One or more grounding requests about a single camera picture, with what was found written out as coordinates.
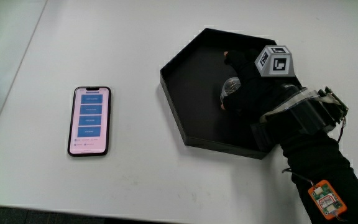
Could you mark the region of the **person's right hand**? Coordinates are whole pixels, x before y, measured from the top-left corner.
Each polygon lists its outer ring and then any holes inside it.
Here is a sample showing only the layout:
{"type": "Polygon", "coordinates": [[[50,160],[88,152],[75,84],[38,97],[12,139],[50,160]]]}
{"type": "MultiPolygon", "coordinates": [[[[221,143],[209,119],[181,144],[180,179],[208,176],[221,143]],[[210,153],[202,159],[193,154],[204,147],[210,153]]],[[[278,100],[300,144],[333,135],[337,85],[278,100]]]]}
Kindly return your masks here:
{"type": "Polygon", "coordinates": [[[255,117],[250,128],[258,146],[279,145],[295,154],[339,154],[339,143],[328,132],[344,119],[346,107],[330,91],[264,78],[250,57],[236,50],[226,51],[224,62],[236,72],[240,87],[224,96],[221,106],[255,117]]]}

